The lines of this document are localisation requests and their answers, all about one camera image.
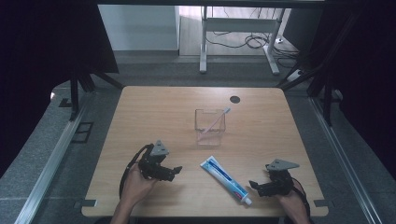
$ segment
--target hand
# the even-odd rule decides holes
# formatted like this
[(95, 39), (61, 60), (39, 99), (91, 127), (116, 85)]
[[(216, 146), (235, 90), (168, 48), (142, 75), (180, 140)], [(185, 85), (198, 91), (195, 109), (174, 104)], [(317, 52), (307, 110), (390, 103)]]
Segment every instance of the hand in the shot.
[[(300, 192), (304, 193), (300, 183), (293, 179), (294, 187)], [(293, 221), (294, 224), (309, 224), (309, 217), (306, 213), (305, 206), (300, 196), (291, 190), (288, 195), (275, 195), (286, 215)]]
[(126, 177), (120, 202), (111, 219), (111, 224), (127, 223), (134, 206), (151, 192), (157, 181), (157, 179), (145, 179), (138, 165), (134, 164)]

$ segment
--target silver bracket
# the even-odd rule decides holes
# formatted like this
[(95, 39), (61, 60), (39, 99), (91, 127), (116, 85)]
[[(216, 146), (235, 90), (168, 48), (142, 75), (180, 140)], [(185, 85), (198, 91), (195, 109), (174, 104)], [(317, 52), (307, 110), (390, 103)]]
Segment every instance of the silver bracket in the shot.
[(299, 164), (290, 161), (282, 161), (280, 159), (275, 159), (271, 164), (267, 165), (268, 171), (283, 171), (292, 168), (300, 167)]
[(161, 140), (157, 140), (157, 142), (154, 145), (154, 148), (151, 150), (151, 153), (149, 154), (150, 156), (164, 156), (168, 155), (169, 150), (166, 149), (166, 147), (163, 145)]

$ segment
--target white table leg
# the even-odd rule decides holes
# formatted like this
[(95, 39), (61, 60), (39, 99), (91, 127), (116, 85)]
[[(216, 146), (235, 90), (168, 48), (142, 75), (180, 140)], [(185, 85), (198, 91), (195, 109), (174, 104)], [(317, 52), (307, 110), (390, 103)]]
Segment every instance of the white table leg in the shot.
[(279, 32), (280, 24), (282, 24), (282, 18), (283, 18), (284, 13), (285, 13), (285, 8), (282, 8), (279, 16), (276, 18), (276, 25), (275, 25), (274, 31), (272, 32), (272, 35), (270, 38), (270, 43), (268, 44), (268, 46), (263, 47), (264, 53), (267, 56), (268, 63), (270, 64), (270, 67), (271, 67), (271, 70), (272, 70), (274, 76), (279, 75), (279, 69), (277, 68), (276, 61), (274, 59), (272, 51), (274, 49), (274, 44), (275, 44), (277, 33)]
[(207, 26), (207, 7), (204, 7), (204, 15), (202, 17), (202, 42), (201, 42), (201, 55), (199, 62), (200, 73), (206, 73), (206, 26)]

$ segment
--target table surface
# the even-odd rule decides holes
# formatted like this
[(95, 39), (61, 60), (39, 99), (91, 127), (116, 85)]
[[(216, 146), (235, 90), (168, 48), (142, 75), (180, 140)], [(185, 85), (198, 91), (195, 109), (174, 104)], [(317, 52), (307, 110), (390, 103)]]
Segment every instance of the table surface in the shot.
[[(233, 104), (231, 96), (240, 103)], [(196, 144), (195, 109), (222, 109), (226, 131), (221, 146)], [(160, 181), (132, 212), (136, 217), (280, 217), (274, 198), (261, 198), (249, 180), (270, 182), (265, 164), (274, 159), (300, 164), (291, 169), (302, 182), (312, 216), (326, 216), (323, 200), (302, 139), (280, 89), (208, 87), (125, 87), (110, 125), (83, 207), (88, 217), (112, 216), (119, 201), (120, 178), (127, 163), (144, 145), (161, 139), (170, 154), (162, 166), (183, 166), (173, 182)], [(248, 192), (253, 204), (238, 202), (200, 163), (214, 156)]]

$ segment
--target black cable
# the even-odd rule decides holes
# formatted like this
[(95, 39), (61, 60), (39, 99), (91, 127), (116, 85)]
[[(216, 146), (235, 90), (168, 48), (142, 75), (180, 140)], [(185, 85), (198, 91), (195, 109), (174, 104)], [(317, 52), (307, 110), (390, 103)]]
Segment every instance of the black cable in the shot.
[(150, 145), (145, 145), (142, 148), (140, 148), (140, 150), (134, 155), (134, 157), (132, 158), (132, 160), (128, 163), (128, 165), (125, 168), (125, 171), (122, 175), (121, 178), (121, 182), (120, 182), (120, 189), (119, 189), (119, 195), (121, 198), (121, 194), (122, 194), (122, 190), (123, 190), (123, 186), (126, 180), (126, 177), (128, 177), (129, 171), (131, 169), (131, 167), (136, 163), (137, 158), (139, 158), (140, 154), (143, 152), (143, 150), (148, 149), (150, 147), (154, 147), (154, 145), (150, 144)]
[(279, 64), (280, 66), (284, 67), (284, 68), (292, 68), (293, 66), (286, 66), (285, 64), (281, 63), (280, 60), (295, 60), (292, 58), (277, 58), (276, 59), (276, 63)]
[(273, 19), (273, 18), (274, 18), (274, 15), (275, 15), (275, 11), (276, 11), (276, 8), (274, 8), (274, 12), (273, 12), (273, 17), (272, 17), (271, 19)]
[(225, 45), (225, 44), (221, 44), (221, 43), (217, 43), (217, 42), (212, 42), (212, 41), (208, 40), (207, 38), (206, 38), (206, 41), (209, 42), (209, 43), (211, 43), (211, 44), (214, 44), (214, 45), (221, 45), (221, 46), (223, 46), (223, 47), (227, 47), (227, 48), (231, 48), (231, 49), (239, 49), (239, 48), (244, 47), (244, 46), (247, 44), (247, 43), (245, 43), (245, 44), (240, 45), (240, 46), (228, 46), (228, 45)]
[(223, 11), (224, 11), (224, 13), (227, 15), (227, 18), (230, 18), (230, 16), (228, 15), (228, 13), (225, 11), (225, 7), (223, 7)]
[(299, 54), (294, 54), (294, 53), (284, 53), (281, 51), (277, 51), (276, 48), (274, 48), (274, 54), (275, 56), (278, 57), (285, 57), (285, 58), (291, 58), (291, 59), (297, 59)]
[[(252, 40), (256, 41), (256, 43), (258, 43), (259, 46), (256, 46), (256, 47), (255, 47), (255, 46), (250, 45), (249, 42), (252, 41)], [(260, 49), (260, 48), (262, 48), (264, 45), (266, 45), (266, 44), (268, 43), (268, 39), (266, 39), (266, 38), (264, 38), (264, 37), (262, 37), (262, 36), (259, 36), (259, 35), (254, 35), (253, 33), (251, 33), (250, 35), (248, 35), (248, 36), (245, 38), (245, 43), (247, 43), (247, 45), (248, 45), (251, 49)]]
[(262, 14), (262, 7), (259, 9), (259, 15), (257, 16), (257, 19), (260, 18), (260, 15)]
[(257, 10), (258, 8), (256, 7), (256, 8), (254, 8), (254, 10), (250, 13), (250, 16), (249, 16), (249, 18), (251, 18), (251, 16), (253, 15), (253, 13)]
[[(301, 188), (302, 188), (302, 190), (303, 190), (303, 192), (301, 192), (301, 191), (300, 191), (299, 189), (297, 189), (295, 186), (293, 186), (293, 189), (292, 189), (294, 192), (297, 193), (297, 195), (300, 197), (301, 201), (303, 202), (303, 205), (304, 205), (304, 207), (305, 207), (306, 215), (307, 215), (308, 218), (309, 218), (309, 223), (314, 224), (314, 221), (311, 219), (311, 206), (309, 205), (309, 202), (308, 202), (308, 200), (306, 199), (306, 194), (305, 194), (303, 185), (302, 185), (298, 180), (296, 180), (295, 178), (292, 177), (292, 179), (295, 180), (295, 181), (297, 181), (297, 183), (301, 186)], [(289, 217), (285, 217), (284, 223), (285, 223), (285, 224), (292, 224), (293, 222), (291, 221), (291, 219), (290, 219)]]
[(279, 53), (299, 53), (300, 51), (298, 50), (288, 50), (288, 49), (277, 49), (274, 48), (275, 51), (279, 52)]

